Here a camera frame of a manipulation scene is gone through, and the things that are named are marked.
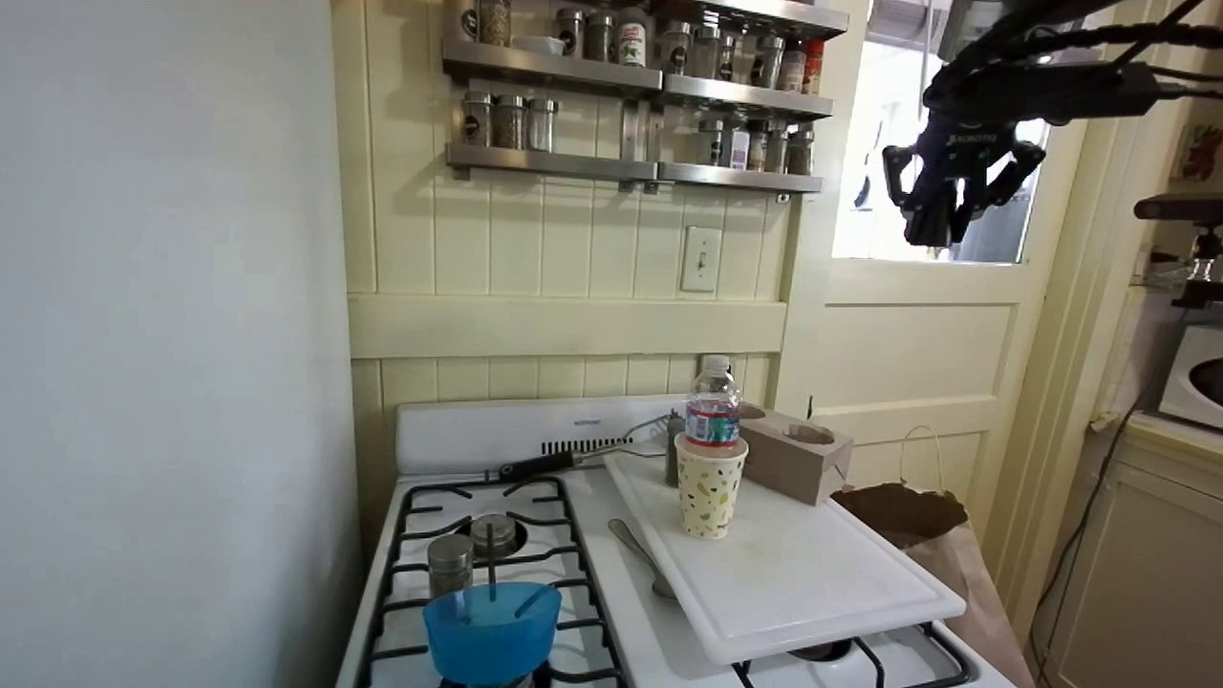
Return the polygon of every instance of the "gas stove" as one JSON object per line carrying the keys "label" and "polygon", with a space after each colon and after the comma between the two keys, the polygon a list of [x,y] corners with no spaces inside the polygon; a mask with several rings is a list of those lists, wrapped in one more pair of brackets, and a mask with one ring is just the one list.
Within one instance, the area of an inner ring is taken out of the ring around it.
{"label": "gas stove", "polygon": [[666,429],[651,429],[651,421],[675,406],[680,399],[404,406],[399,421],[400,482],[337,683],[443,683],[424,641],[427,545],[480,518],[508,518],[522,533],[521,550],[498,562],[498,581],[549,581],[562,592],[554,650],[521,683],[1010,683],[940,625],[846,638],[814,654],[709,663],[683,613],[658,597],[653,573],[607,533],[607,519],[629,518],[607,472],[593,463],[559,477],[486,477],[539,455],[539,446],[610,446],[642,463],[662,458]]}

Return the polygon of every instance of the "beadboard wall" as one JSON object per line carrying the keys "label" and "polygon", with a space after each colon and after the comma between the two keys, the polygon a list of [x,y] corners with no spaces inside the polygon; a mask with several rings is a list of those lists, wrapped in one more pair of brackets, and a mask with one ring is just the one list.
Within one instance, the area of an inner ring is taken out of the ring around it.
{"label": "beadboard wall", "polygon": [[[771,401],[792,198],[456,180],[443,0],[331,0],[331,16],[367,538],[400,401],[689,390],[694,351],[732,351],[746,399]],[[616,156],[616,99],[549,97],[562,153]],[[683,225],[722,231],[714,295],[680,291]]]}

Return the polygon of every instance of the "cutting board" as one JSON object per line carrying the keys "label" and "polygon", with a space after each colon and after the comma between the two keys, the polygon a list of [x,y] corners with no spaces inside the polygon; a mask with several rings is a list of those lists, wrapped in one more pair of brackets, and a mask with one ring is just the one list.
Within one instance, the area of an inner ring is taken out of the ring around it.
{"label": "cutting board", "polygon": [[797,506],[741,482],[727,538],[680,533],[666,468],[607,455],[658,571],[714,663],[962,617],[962,601],[839,506]]}

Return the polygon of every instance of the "water bottle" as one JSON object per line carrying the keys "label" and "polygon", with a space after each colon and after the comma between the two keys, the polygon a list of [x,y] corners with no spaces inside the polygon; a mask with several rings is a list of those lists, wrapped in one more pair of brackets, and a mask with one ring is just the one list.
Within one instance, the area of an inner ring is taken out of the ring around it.
{"label": "water bottle", "polygon": [[737,387],[731,355],[703,355],[683,409],[683,435],[703,446],[737,445]]}

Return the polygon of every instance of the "blue container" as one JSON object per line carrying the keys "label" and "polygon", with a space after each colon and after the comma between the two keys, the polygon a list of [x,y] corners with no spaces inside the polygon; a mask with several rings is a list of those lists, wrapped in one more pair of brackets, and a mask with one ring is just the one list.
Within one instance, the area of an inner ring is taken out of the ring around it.
{"label": "blue container", "polygon": [[559,631],[554,585],[504,581],[435,597],[424,631],[435,672],[456,683],[508,683],[534,672]]}

